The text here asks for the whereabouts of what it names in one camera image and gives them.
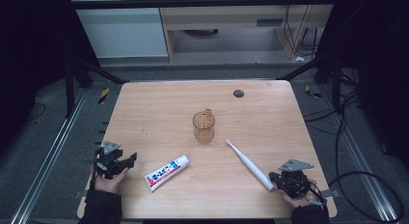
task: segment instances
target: black backdrop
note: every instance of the black backdrop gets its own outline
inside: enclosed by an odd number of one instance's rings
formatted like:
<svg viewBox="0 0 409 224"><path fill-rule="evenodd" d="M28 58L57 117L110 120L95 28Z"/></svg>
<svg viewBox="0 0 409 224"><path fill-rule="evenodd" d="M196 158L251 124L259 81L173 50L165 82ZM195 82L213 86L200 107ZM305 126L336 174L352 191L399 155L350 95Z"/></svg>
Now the black backdrop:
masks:
<svg viewBox="0 0 409 224"><path fill-rule="evenodd" d="M69 1L0 0L0 152L27 119L37 90L64 78L68 61L81 56L99 67L76 11L50 6ZM71 67L87 80L86 69Z"/></svg>
<svg viewBox="0 0 409 224"><path fill-rule="evenodd" d="M358 70L364 109L387 152L409 169L409 0L355 1L334 6L318 50ZM331 76L329 65L316 79Z"/></svg>

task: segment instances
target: white wall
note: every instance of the white wall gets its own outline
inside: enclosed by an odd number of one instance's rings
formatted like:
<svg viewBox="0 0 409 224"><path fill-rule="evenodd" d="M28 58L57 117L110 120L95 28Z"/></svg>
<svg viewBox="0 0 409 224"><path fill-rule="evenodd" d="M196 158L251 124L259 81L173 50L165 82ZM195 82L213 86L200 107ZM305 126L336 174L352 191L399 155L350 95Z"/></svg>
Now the white wall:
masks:
<svg viewBox="0 0 409 224"><path fill-rule="evenodd" d="M78 10L77 13L98 58L168 56L158 9Z"/></svg>

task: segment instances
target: transparent cup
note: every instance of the transparent cup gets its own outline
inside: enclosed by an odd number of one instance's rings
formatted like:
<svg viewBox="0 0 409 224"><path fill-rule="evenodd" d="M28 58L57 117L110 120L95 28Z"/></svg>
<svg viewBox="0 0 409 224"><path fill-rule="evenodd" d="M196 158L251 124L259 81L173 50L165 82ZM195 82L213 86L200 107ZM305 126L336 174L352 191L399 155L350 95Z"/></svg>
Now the transparent cup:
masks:
<svg viewBox="0 0 409 224"><path fill-rule="evenodd" d="M210 109L197 113L193 117L193 126L195 128L195 137L199 143L208 143L214 136L214 116Z"/></svg>

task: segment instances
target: toothpaste label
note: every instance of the toothpaste label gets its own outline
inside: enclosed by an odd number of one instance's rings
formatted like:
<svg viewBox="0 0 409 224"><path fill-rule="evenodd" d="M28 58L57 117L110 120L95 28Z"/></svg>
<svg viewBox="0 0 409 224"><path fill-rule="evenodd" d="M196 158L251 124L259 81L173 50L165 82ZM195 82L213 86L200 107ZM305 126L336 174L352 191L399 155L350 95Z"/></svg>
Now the toothpaste label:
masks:
<svg viewBox="0 0 409 224"><path fill-rule="evenodd" d="M177 165L174 161L170 162L169 164L163 167L161 170L154 173L153 175L151 175L151 177L147 177L150 187L153 187L162 180L165 180L167 177L172 175L177 169L180 168L180 165Z"/></svg>

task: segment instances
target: toothpaste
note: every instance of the toothpaste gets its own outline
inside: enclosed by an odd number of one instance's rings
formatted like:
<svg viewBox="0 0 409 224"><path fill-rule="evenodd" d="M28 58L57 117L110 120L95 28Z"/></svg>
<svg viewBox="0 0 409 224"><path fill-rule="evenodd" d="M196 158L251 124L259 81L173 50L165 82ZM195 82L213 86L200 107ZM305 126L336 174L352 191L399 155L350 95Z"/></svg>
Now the toothpaste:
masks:
<svg viewBox="0 0 409 224"><path fill-rule="evenodd" d="M167 181L187 165L189 165L189 160L186 155L183 155L167 165L145 175L145 182L147 182L150 192L153 192L160 184Z"/></svg>

